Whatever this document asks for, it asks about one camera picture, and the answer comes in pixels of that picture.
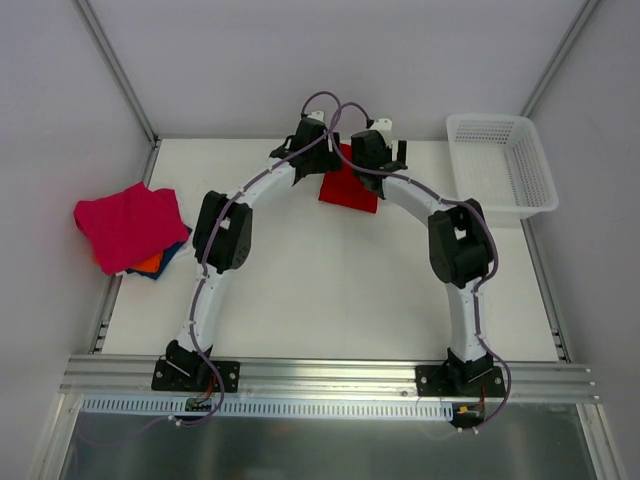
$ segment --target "white table surface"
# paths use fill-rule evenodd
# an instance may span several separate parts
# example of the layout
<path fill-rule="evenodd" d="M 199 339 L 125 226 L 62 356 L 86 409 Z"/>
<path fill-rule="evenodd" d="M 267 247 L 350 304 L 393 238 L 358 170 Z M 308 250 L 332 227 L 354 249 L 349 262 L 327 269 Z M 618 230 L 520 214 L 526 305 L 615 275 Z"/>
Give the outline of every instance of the white table surface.
<path fill-rule="evenodd" d="M 174 188 L 194 227 L 204 195 L 244 184 L 278 140 L 163 140 L 150 188 Z M 409 142 L 408 164 L 453 196 L 447 142 Z M 214 354 L 238 357 L 439 360 L 451 335 L 427 230 L 400 207 L 375 215 L 321 203 L 320 176 L 253 216 L 252 249 L 224 299 Z M 487 285 L 490 344 L 512 361 L 558 359 L 520 228 L 492 228 L 500 270 Z M 103 353 L 161 355 L 191 301 L 196 261 L 161 278 L 122 281 Z"/>

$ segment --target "folded cloth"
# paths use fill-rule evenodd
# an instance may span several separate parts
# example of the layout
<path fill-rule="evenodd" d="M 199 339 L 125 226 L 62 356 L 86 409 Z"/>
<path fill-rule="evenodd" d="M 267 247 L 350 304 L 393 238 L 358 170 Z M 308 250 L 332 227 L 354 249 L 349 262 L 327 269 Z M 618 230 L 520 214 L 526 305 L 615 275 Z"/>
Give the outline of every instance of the folded cloth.
<path fill-rule="evenodd" d="M 164 252 L 157 253 L 153 257 L 147 258 L 146 260 L 134 265 L 131 269 L 138 272 L 155 273 L 160 269 L 163 254 Z M 93 263 L 99 265 L 98 259 L 95 255 L 93 256 Z"/>
<path fill-rule="evenodd" d="M 341 144 L 340 151 L 347 160 L 351 160 L 351 145 Z M 345 164 L 338 172 L 325 173 L 318 200 L 363 212 L 378 211 L 378 197 L 367 191 L 353 174 L 353 169 Z"/>
<path fill-rule="evenodd" d="M 76 205 L 76 225 L 89 239 L 107 275 L 131 268 L 189 238 L 175 192 L 160 192 L 138 183 L 115 195 Z"/>
<path fill-rule="evenodd" d="M 189 232 L 189 235 L 191 235 L 191 229 L 189 227 L 187 227 L 186 225 L 185 225 L 185 228 Z M 158 270 L 156 272 L 153 272 L 153 273 L 142 272 L 142 271 L 137 270 L 137 269 L 129 268 L 129 269 L 127 269 L 127 273 L 138 273 L 138 274 L 142 275 L 143 277 L 149 277 L 149 278 L 152 278 L 153 280 L 157 280 L 158 278 L 160 278 L 160 275 L 162 275 L 162 272 L 164 272 L 164 269 L 167 268 L 167 265 L 169 265 L 169 262 L 171 261 L 171 259 L 176 255 L 176 253 L 178 253 L 180 248 L 182 248 L 182 246 L 185 243 L 186 243 L 186 241 L 185 242 L 176 242 L 173 245 L 171 245 L 169 248 L 167 248 L 163 252 L 162 262 L 160 263 L 160 268 L 158 268 Z"/>

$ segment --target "blue cloth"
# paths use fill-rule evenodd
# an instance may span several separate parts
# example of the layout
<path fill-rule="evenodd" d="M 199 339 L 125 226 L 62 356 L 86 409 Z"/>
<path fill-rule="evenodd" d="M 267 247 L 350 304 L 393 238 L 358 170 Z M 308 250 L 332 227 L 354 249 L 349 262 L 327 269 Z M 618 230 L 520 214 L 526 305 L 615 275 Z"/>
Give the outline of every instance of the blue cloth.
<path fill-rule="evenodd" d="M 187 231 L 189 232 L 189 235 L 191 235 L 191 229 L 189 227 L 187 227 Z M 164 254 L 162 255 L 162 261 L 160 262 L 160 268 L 158 269 L 158 271 L 156 273 L 147 273 L 147 272 L 139 272 L 138 270 L 134 270 L 132 268 L 128 268 L 127 269 L 127 273 L 137 273 L 138 275 L 142 275 L 143 277 L 149 277 L 153 280 L 157 280 L 158 278 L 160 278 L 160 275 L 162 275 L 162 272 L 164 272 L 164 269 L 167 268 L 167 265 L 169 265 L 169 262 L 171 261 L 171 259 L 173 258 L 173 256 L 178 253 L 178 250 L 180 250 L 180 247 L 182 247 L 182 245 L 184 245 L 187 242 L 177 242 L 174 243 L 173 245 L 171 245 L 169 248 L 167 248 L 164 251 Z"/>

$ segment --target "white plastic basket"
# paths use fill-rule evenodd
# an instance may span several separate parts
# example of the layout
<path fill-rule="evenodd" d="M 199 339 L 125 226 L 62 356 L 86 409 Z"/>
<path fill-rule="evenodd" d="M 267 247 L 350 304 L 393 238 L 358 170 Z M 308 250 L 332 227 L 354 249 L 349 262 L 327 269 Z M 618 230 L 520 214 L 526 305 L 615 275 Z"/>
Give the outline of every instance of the white plastic basket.
<path fill-rule="evenodd" d="M 533 122 L 512 115 L 451 115 L 447 135 L 458 198 L 475 198 L 487 221 L 511 223 L 558 208 Z"/>

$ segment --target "pink cloth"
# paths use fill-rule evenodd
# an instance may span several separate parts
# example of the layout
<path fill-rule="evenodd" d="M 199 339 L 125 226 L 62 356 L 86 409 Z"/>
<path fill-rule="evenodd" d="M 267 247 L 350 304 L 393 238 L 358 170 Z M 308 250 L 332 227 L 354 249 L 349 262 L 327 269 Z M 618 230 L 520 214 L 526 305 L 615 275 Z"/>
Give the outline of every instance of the pink cloth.
<path fill-rule="evenodd" d="M 107 275 L 131 268 L 189 238 L 175 192 L 152 192 L 142 183 L 109 197 L 80 201 L 73 216 Z"/>

